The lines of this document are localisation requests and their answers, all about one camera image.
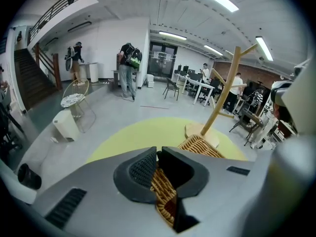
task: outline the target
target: glass door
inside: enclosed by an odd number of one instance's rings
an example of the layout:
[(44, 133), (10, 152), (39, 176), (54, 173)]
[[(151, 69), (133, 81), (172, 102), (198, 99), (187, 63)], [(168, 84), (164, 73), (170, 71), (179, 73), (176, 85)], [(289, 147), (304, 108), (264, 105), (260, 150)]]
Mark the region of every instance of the glass door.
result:
[(172, 77), (177, 47), (151, 42), (147, 73), (155, 77)]

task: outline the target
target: white bin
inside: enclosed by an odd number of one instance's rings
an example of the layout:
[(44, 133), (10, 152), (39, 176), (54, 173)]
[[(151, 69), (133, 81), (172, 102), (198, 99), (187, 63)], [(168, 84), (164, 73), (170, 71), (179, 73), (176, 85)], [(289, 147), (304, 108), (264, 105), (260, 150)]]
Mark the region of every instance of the white bin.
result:
[(98, 82), (99, 81), (99, 71), (98, 71), (98, 63), (90, 63), (90, 78), (91, 82)]
[(147, 83), (148, 88), (153, 88), (154, 87), (154, 82), (153, 81), (149, 81)]
[(78, 139), (80, 132), (70, 110), (60, 111), (53, 119), (53, 124), (66, 140)]
[(154, 81), (154, 76), (147, 74), (147, 82), (153, 82)]

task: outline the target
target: wicker basket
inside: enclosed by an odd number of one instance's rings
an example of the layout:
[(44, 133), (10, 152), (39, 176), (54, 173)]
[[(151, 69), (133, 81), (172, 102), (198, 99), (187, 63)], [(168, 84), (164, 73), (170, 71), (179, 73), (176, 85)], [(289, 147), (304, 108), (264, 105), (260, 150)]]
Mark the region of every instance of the wicker basket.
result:
[[(201, 136), (192, 135), (178, 146), (179, 149), (187, 150), (196, 154), (225, 158), (212, 145)], [(163, 170), (157, 166), (152, 180), (151, 191), (157, 196), (157, 210), (166, 222), (172, 227), (176, 212), (176, 191), (165, 176)]]

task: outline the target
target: staircase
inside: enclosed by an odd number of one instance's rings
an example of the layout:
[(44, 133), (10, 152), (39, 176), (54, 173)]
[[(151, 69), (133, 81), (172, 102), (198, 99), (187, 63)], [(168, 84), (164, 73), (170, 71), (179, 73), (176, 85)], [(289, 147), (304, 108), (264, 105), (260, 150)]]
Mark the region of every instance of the staircase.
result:
[(58, 91), (27, 49), (14, 52), (18, 87), (26, 110)]

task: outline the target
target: floor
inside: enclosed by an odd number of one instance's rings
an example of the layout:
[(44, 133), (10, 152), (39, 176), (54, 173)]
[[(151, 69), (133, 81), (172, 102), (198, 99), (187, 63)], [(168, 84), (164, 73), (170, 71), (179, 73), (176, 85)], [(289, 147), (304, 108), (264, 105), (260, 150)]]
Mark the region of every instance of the floor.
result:
[[(26, 162), (42, 177), (42, 187), (38, 194), (84, 165), (102, 142), (128, 125), (157, 117), (179, 117), (201, 123), (207, 121), (212, 113), (212, 107), (204, 107), (199, 102), (193, 105), (194, 99), (181, 93), (178, 101), (172, 92), (168, 93), (167, 98), (164, 99), (162, 93), (165, 87), (166, 84), (162, 82), (155, 82), (154, 88), (144, 86), (137, 90), (135, 102), (132, 102), (131, 98), (130, 101), (123, 100), (119, 97), (120, 92), (109, 91), (107, 85), (94, 91), (87, 100), (96, 113), (96, 122), (75, 142), (66, 142), (49, 120), (48, 126), (34, 140), (20, 162), (20, 164)], [(57, 100), (55, 103), (52, 100), (48, 105), (51, 109), (59, 109)], [(92, 112), (87, 107), (84, 108), (86, 111), (84, 117), (87, 122), (91, 122)], [(246, 131), (237, 127), (229, 133), (236, 122), (237, 118), (234, 120), (218, 116), (213, 127), (228, 135), (248, 160), (255, 161), (257, 151), (252, 150), (249, 144), (244, 147)], [(32, 124), (31, 118), (28, 120), (28, 125), (31, 126), (28, 128), (29, 131), (32, 129), (39, 131), (40, 124)], [(51, 141), (51, 137), (55, 137), (58, 143)]]
[[(49, 98), (40, 102), (34, 108), (30, 109), (24, 115), (20, 113), (17, 107), (15, 107), (14, 105), (11, 106), (12, 116), (19, 122), (26, 134), (26, 136), (23, 136), (23, 134), (20, 133), (16, 129), (16, 127), (12, 126), (14, 135), (19, 137), (23, 147), (22, 149), (11, 152), (8, 158), (8, 166), (11, 169), (15, 170), (18, 167), (23, 155), (29, 149), (35, 139), (49, 124), (51, 124), (56, 114), (62, 110), (62, 107), (60, 106), (60, 101), (62, 100), (64, 90), (67, 88), (70, 82), (71, 81), (62, 82), (62, 91), (54, 93)], [(103, 81), (100, 81), (100, 83), (92, 84), (89, 88), (88, 94), (91, 94), (92, 92), (100, 89), (103, 86)]]

